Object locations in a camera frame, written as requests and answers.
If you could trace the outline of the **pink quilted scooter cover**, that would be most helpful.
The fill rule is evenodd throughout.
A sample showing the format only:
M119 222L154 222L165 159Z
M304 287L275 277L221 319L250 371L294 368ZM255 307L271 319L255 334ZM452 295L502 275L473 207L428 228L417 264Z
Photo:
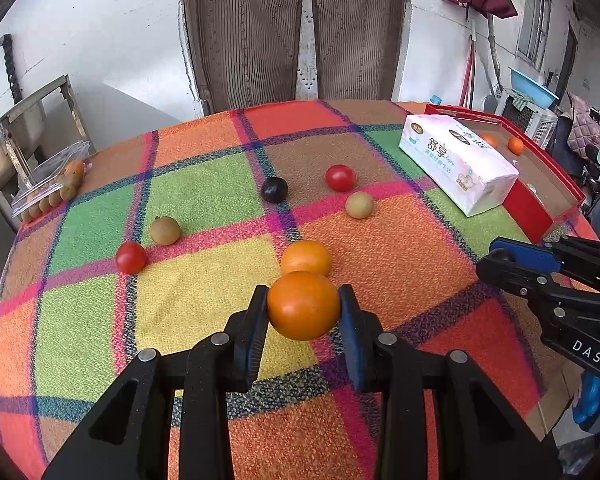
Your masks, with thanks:
M600 150L600 118L592 116L592 108L586 104L584 99L568 92L571 104L569 117L572 119L572 127L567 138L567 145L573 153L582 159L587 159L585 149L593 145Z

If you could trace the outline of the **red handled broom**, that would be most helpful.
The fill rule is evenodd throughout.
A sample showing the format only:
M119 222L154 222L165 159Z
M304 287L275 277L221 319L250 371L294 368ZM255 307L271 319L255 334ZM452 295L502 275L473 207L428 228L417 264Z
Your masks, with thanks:
M475 81L477 63L477 27L473 18L470 19L469 52L462 91L460 92L460 107L471 108L474 105Z

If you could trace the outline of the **clear plastic fruit box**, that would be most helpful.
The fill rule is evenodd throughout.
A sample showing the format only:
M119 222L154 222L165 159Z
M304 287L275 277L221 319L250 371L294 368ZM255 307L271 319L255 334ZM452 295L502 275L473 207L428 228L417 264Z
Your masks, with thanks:
M12 199L12 218L23 223L58 208L76 197L87 173L91 143L78 141L18 174L18 192Z

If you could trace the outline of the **brown corduroy trousers person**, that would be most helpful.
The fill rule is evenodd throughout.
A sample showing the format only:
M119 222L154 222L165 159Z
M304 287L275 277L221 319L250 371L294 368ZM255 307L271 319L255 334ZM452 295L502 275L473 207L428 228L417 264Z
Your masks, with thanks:
M182 0L205 113L391 99L410 0Z

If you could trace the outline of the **colourful plaid tablecloth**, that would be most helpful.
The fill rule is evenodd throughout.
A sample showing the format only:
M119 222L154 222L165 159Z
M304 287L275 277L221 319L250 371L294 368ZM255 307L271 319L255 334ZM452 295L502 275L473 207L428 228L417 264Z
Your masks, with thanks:
M399 148L422 104L287 102L233 110L138 136L97 153L79 195L23 226L0 284L0 441L30 479L142 349L169 354L222 330L271 284L296 240L332 255L330 277L414 346L465 349L537 433L557 422L579 370L540 341L524 303L478 281L498 236L521 238L504 208L468 218ZM325 181L349 166L349 192ZM268 177L288 183L266 202ZM344 210L370 194L373 214ZM171 217L180 239L149 235ZM117 270L129 240L147 263Z

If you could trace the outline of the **red cardboard tray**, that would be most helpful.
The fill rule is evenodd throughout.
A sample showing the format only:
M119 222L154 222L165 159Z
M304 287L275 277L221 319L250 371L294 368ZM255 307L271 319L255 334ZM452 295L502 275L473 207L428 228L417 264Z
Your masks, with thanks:
M518 181L504 200L504 207L532 243L577 216L584 194L574 181L533 140L502 116L468 108L428 104L429 115L449 115L475 133L486 133L498 141L498 151L519 171ZM507 148L511 136L524 142L520 156Z

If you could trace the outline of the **brown kiwi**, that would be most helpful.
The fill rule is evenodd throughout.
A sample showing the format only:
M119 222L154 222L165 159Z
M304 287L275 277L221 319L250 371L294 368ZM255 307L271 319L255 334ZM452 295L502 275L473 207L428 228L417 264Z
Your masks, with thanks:
M182 234L178 222L171 217L157 217L149 227L149 235L156 245L171 246Z

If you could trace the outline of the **dark purple plum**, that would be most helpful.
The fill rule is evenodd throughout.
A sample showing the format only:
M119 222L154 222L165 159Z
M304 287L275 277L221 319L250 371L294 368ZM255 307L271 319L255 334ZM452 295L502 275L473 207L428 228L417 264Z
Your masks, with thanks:
M280 204L288 196L288 183L280 177L268 177L261 185L260 195L268 203Z

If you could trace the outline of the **orange mandarin in tray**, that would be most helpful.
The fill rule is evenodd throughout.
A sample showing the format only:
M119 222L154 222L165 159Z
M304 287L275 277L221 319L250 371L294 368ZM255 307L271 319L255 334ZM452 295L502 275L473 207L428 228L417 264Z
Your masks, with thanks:
M498 147L498 141L495 140L493 136L490 136L490 134L481 133L480 134L480 138L484 142L486 142L486 144L489 144L490 146L492 146L492 148L497 148Z

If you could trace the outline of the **orange mandarin with stem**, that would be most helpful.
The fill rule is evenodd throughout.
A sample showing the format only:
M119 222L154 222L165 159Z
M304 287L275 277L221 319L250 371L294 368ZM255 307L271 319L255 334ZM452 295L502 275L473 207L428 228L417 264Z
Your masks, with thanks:
M511 136L507 142L507 148L512 154L520 156L524 152L524 142L516 136Z

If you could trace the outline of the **yellow-green round fruit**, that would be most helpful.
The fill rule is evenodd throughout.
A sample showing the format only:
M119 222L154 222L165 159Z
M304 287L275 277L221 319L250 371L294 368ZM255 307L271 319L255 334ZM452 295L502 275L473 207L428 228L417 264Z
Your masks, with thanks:
M356 220L370 217L375 209L375 201L370 194L365 192L352 193L346 200L344 210L347 215Z

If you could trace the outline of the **orange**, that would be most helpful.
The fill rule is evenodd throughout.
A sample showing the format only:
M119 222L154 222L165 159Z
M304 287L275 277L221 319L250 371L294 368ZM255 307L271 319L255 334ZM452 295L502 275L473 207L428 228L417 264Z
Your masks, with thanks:
M268 320L284 337L312 340L328 333L340 319L337 287L308 271L281 276L268 290Z
M297 240L290 244L280 260L282 274L306 271L321 276L329 276L332 270L332 256L327 248L315 240Z

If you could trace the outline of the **red tomato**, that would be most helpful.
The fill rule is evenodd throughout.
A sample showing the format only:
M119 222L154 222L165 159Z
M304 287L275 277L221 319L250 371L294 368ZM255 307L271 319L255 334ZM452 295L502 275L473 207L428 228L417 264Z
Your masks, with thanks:
M146 263L147 257L143 246L134 240L122 243L114 256L117 270L128 275L140 273Z
M349 192L358 183L356 173L346 165L332 165L325 172L326 184L336 192Z

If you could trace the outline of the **white pink tissue pack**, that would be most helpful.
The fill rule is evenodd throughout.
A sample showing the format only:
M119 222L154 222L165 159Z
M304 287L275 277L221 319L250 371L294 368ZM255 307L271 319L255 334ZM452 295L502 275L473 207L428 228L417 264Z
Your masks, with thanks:
M467 217L501 205L519 176L498 150L448 115L408 115L399 148Z

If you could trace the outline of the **light blue plastic basin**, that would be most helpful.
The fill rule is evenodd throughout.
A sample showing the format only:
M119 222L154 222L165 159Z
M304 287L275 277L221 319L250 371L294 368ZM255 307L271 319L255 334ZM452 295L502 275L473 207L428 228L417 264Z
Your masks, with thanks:
M509 67L512 88L529 98L536 106L551 107L558 96L516 68Z

